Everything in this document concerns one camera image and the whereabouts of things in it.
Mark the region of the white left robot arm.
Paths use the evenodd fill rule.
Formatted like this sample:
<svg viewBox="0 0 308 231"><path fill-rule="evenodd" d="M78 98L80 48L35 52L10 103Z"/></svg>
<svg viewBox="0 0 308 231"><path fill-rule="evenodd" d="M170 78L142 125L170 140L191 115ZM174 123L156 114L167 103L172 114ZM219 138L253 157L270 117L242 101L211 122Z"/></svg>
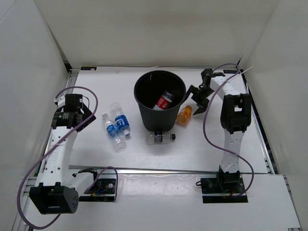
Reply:
<svg viewBox="0 0 308 231"><path fill-rule="evenodd" d="M79 195L69 177L69 161L77 134L96 118L83 103L81 94L67 94L56 100L58 106L51 123L50 155L38 184L29 197L41 214L73 214Z"/></svg>

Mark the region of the black plastic waste bin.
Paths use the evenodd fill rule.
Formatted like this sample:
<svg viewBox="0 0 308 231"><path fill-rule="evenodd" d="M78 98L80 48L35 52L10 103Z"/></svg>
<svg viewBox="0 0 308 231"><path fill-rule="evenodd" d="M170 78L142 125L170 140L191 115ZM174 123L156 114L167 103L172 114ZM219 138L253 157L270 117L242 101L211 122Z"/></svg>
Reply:
<svg viewBox="0 0 308 231"><path fill-rule="evenodd" d="M134 97L145 128L171 130L185 95L183 80L172 72L156 70L142 75L134 86Z"/></svg>

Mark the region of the blue label bottle white cap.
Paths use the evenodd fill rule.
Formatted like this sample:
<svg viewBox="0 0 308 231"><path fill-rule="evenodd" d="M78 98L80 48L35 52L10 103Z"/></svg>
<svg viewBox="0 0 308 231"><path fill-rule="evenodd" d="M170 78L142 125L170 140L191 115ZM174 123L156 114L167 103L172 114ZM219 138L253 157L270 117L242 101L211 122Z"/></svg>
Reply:
<svg viewBox="0 0 308 231"><path fill-rule="evenodd" d="M110 111L118 130L123 133L125 138L130 137L130 125L120 103L112 103L110 105Z"/></svg>

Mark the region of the black label Pepsi bottle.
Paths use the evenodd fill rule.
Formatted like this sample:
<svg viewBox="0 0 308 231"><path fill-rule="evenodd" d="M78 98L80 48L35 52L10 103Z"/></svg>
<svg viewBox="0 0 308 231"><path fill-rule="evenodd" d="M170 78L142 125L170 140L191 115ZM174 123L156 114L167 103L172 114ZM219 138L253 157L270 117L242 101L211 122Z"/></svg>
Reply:
<svg viewBox="0 0 308 231"><path fill-rule="evenodd" d="M148 131L145 140L148 145L168 144L175 141L176 135L167 131Z"/></svg>

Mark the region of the orange juice bottle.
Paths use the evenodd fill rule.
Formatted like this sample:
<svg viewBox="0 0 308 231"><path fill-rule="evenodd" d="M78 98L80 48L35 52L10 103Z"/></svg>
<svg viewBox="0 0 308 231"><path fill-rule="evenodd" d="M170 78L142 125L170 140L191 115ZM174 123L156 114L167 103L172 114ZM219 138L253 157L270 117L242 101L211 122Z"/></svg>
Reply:
<svg viewBox="0 0 308 231"><path fill-rule="evenodd" d="M187 105L180 110L179 114L177 115L176 122L181 126L185 126L189 122L191 115L192 107L190 105Z"/></svg>

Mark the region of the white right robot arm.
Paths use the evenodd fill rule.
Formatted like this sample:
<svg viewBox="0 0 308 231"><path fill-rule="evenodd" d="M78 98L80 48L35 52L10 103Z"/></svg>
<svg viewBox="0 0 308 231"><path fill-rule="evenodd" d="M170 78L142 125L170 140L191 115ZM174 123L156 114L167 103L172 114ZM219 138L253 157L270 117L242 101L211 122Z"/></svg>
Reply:
<svg viewBox="0 0 308 231"><path fill-rule="evenodd" d="M216 173L213 187L221 192L232 192L240 184L239 159L241 142L247 128L251 124L251 96L241 93L229 82L222 72L204 69L201 72L202 84L199 87L191 85L185 98L190 95L196 102L197 110L194 115L209 112L213 99L209 96L219 96L222 99L220 123L224 129L224 147L211 144L223 151L223 158Z"/></svg>

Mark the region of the aluminium front rail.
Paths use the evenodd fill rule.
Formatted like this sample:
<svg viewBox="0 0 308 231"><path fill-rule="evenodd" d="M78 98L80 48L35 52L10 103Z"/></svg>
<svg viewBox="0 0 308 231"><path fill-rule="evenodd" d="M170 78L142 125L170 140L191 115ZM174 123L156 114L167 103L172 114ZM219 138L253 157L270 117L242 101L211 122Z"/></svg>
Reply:
<svg viewBox="0 0 308 231"><path fill-rule="evenodd" d="M105 167L97 166L75 166L70 165L70 169L103 169ZM162 172L162 173L200 173L200 174L215 174L215 171L199 171L199 170L172 170L172 169L150 169L150 168L126 168L126 167L114 167L118 172L121 173L137 173L137 172Z"/></svg>

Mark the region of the small blue label water bottle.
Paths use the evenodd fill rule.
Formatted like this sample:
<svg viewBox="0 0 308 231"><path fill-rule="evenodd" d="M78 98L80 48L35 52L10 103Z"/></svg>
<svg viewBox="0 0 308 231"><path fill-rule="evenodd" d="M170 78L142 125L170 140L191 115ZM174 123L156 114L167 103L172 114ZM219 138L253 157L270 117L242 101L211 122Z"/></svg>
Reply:
<svg viewBox="0 0 308 231"><path fill-rule="evenodd" d="M108 114L102 114L102 121L108 134L109 140L112 142L114 150L116 152L124 150L126 147L126 140L118 130L115 122L110 118Z"/></svg>

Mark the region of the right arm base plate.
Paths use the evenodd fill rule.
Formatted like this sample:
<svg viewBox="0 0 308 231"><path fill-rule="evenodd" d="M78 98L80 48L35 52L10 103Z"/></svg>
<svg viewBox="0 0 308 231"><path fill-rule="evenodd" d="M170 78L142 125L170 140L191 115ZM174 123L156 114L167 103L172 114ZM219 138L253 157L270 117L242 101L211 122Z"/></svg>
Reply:
<svg viewBox="0 0 308 231"><path fill-rule="evenodd" d="M201 187L203 204L248 203L241 174L223 177L222 173L204 174L195 185Z"/></svg>

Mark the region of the red label water bottle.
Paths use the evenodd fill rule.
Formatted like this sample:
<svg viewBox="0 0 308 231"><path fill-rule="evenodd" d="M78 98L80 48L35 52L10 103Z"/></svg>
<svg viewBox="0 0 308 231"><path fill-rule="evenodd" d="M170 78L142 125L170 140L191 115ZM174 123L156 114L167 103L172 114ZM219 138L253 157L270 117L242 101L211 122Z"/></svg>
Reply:
<svg viewBox="0 0 308 231"><path fill-rule="evenodd" d="M161 95L155 106L153 107L153 110L168 109L171 103L173 102L174 98L175 98L174 94L172 94L170 91L165 91Z"/></svg>

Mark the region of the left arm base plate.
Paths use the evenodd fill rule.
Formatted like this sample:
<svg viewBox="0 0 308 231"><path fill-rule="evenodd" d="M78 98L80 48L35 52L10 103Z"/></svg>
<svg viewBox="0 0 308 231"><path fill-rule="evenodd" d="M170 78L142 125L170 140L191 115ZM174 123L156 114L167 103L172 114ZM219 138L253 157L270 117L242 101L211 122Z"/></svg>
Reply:
<svg viewBox="0 0 308 231"><path fill-rule="evenodd" d="M115 179L100 178L106 170L113 170L115 172ZM82 169L78 173L73 173L74 178L81 173L91 173L93 175L93 184L89 189L86 189L84 195L80 195L80 202L115 202L117 198L118 187L118 172L114 167L106 167L101 172L97 169L87 168Z"/></svg>

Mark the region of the aluminium left frame rail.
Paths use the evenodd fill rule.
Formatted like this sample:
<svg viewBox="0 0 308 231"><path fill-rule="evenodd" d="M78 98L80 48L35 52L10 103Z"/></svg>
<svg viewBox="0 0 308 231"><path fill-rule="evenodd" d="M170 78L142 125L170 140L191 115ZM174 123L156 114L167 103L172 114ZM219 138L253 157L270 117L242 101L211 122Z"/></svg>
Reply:
<svg viewBox="0 0 308 231"><path fill-rule="evenodd" d="M72 70L70 70L69 71L68 80L67 80L66 85L64 86L64 88L75 86L78 74L79 74L79 69L72 69ZM63 91L60 94L60 96L64 96L67 93L69 93L69 94L73 93L73 89L68 89L68 90Z"/></svg>

